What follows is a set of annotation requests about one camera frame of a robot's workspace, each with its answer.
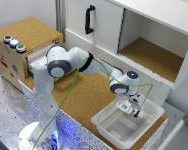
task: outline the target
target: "green cable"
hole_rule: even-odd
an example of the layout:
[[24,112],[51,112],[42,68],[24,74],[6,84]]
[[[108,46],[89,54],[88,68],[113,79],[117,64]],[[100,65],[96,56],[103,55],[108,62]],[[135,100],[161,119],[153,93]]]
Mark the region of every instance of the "green cable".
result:
[[[64,102],[65,102],[66,99],[68,98],[68,96],[69,96],[69,94],[70,94],[70,92],[71,92],[71,90],[72,90],[72,88],[73,88],[73,86],[74,86],[74,84],[75,84],[75,81],[76,81],[76,78],[77,78],[77,74],[79,73],[79,69],[81,68],[82,64],[83,64],[87,59],[88,59],[88,57],[85,58],[84,60],[82,60],[82,62],[80,63],[79,68],[77,69],[77,71],[76,71],[76,73],[75,73],[75,77],[74,77],[73,83],[72,83],[72,85],[70,86],[70,89],[69,89],[68,93],[66,94],[66,96],[65,96],[64,100],[62,101],[62,103],[60,104],[60,106],[59,106],[58,110],[56,111],[54,117],[53,117],[53,118],[51,119],[51,121],[47,124],[47,126],[45,127],[45,129],[42,131],[42,133],[40,134],[40,136],[39,136],[38,139],[36,140],[36,143],[34,144],[32,150],[35,148],[36,144],[38,143],[38,141],[39,141],[39,139],[41,138],[41,136],[43,135],[43,133],[46,131],[46,129],[49,127],[49,125],[52,123],[52,121],[56,118],[56,116],[57,116],[57,114],[59,113],[59,111],[60,111],[62,105],[64,104]],[[116,81],[117,81],[118,83],[120,83],[120,84],[123,84],[123,85],[126,85],[126,86],[145,86],[145,85],[151,85],[151,88],[150,88],[150,90],[148,91],[147,95],[145,96],[145,99],[143,100],[143,103],[142,103],[142,105],[141,105],[141,108],[142,108],[142,106],[143,106],[143,104],[144,104],[146,98],[148,97],[150,91],[152,90],[153,84],[150,84],[150,83],[149,83],[149,84],[141,84],[141,85],[128,85],[128,84],[124,84],[124,83],[118,81],[117,79],[115,79],[115,78],[111,75],[111,73],[107,70],[107,68],[106,68],[98,59],[96,59],[96,58],[94,58],[94,59],[95,59],[100,65],[102,65],[102,67],[106,70],[106,72],[107,72],[114,80],[116,80]]]

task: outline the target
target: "white robotic arm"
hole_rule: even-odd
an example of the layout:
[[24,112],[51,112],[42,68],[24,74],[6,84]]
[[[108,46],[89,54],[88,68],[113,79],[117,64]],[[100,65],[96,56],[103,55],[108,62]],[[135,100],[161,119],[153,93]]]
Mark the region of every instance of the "white robotic arm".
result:
[[[53,77],[61,78],[70,72],[71,68],[79,69],[80,64],[87,57],[88,59],[83,62],[79,71],[86,75],[93,75],[98,70],[106,73],[109,78],[110,90],[118,98],[116,106],[127,114],[134,115],[134,117],[138,116],[144,96],[138,91],[137,86],[124,85],[138,85],[137,73],[129,71],[124,74],[120,68],[114,67],[99,58],[94,58],[92,54],[80,48],[75,47],[67,52],[65,47],[60,44],[52,46],[46,57],[47,64],[38,63],[34,66],[34,98],[41,109],[41,113],[39,124],[30,137],[33,143],[36,143],[36,140],[59,108],[51,93],[54,88]],[[60,134],[57,133],[56,120],[53,120],[40,137],[37,146],[49,150],[60,149],[61,141],[58,139],[60,140]]]

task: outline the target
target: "cabinet handle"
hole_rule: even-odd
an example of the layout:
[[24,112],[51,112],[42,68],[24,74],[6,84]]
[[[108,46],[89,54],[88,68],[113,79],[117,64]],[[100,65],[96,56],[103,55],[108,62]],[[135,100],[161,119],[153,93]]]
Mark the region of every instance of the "cabinet handle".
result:
[[92,10],[95,10],[95,7],[92,5],[90,5],[90,8],[86,10],[86,23],[85,23],[86,34],[90,34],[94,31],[92,28],[90,28],[90,12]]

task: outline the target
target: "brown box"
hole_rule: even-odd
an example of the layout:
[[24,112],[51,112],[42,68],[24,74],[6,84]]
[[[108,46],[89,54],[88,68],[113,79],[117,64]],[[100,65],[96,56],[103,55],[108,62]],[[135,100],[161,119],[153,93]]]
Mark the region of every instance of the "brown box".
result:
[[[18,39],[27,51],[20,54],[4,44],[6,35]],[[22,91],[18,79],[23,81],[29,76],[27,57],[53,43],[63,43],[63,35],[34,17],[0,28],[0,74]]]

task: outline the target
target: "open cabinet compartment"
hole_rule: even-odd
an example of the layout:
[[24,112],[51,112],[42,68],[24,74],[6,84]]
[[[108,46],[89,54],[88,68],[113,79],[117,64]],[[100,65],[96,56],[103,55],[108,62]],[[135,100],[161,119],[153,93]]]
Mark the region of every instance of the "open cabinet compartment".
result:
[[188,35],[127,9],[118,53],[172,88],[188,76]]

